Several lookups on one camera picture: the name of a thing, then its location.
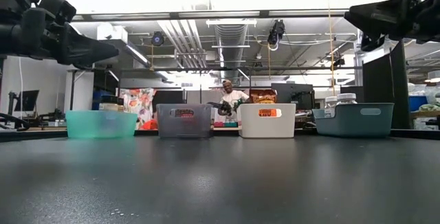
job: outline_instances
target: orange label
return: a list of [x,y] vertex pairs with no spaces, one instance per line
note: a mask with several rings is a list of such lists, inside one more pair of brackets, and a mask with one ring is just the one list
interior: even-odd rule
[[260,117],[276,117],[276,109],[259,109],[258,115]]

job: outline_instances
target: table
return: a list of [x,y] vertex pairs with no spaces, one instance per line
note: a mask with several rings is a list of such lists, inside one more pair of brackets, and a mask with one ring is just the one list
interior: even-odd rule
[[0,223],[438,223],[439,155],[401,138],[6,142]]

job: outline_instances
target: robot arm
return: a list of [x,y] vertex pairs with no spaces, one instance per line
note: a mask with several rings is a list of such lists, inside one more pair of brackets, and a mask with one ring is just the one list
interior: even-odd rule
[[91,65],[117,56],[112,45],[78,34],[76,9],[65,0],[0,0],[0,54]]
[[440,42],[440,0],[388,0],[350,7],[345,19],[363,31],[361,49],[369,52],[384,43],[384,37],[417,43]]

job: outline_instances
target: teal plastic bin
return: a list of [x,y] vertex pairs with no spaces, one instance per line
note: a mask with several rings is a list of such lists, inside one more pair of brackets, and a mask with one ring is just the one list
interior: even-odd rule
[[117,138],[133,136],[138,115],[118,111],[67,111],[69,138]]
[[324,110],[314,109],[320,135],[337,137],[386,137],[391,131],[393,103],[343,104],[334,117],[324,117]]

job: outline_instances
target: label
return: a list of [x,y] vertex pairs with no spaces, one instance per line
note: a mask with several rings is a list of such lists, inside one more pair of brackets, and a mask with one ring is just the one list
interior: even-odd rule
[[176,109],[175,117],[193,117],[194,111],[192,109]]
[[334,116],[335,116],[334,108],[327,108],[324,110],[324,117],[334,117]]
[[276,117],[276,109],[259,109],[258,115],[260,117]]

